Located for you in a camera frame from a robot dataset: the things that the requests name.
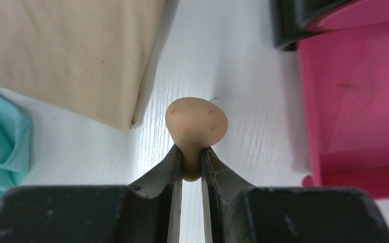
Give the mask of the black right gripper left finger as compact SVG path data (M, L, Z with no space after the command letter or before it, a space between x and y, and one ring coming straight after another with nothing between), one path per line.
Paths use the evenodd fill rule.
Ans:
M128 185L18 186L0 198L0 242L178 242L182 153Z

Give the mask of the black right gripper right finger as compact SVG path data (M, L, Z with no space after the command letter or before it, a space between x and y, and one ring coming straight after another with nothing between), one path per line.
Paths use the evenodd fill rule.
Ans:
M373 199L352 187L257 187L200 153L206 242L389 242Z

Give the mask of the peach gourd makeup sponge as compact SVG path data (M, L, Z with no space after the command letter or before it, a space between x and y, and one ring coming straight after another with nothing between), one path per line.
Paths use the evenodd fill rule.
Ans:
M228 128L227 116L209 100L183 97L168 106L165 122L174 144L182 152L183 180L198 180L200 152L223 139Z

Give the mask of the pink bottom drawer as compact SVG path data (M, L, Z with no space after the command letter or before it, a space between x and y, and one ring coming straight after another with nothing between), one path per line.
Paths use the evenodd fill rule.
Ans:
M389 22L298 43L311 174L389 198Z

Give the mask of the pink drawer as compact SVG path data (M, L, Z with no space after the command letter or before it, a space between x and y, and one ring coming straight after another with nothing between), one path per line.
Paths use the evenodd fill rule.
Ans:
M389 22L298 43L311 174L389 198Z
M389 22L389 0L349 1L308 21L304 30L328 32Z

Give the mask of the black pink drawer organizer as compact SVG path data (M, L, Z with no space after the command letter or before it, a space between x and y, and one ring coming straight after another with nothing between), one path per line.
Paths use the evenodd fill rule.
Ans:
M309 30L309 24L349 2L346 0L270 1L274 47L281 51L295 51L298 41L321 33L320 30Z

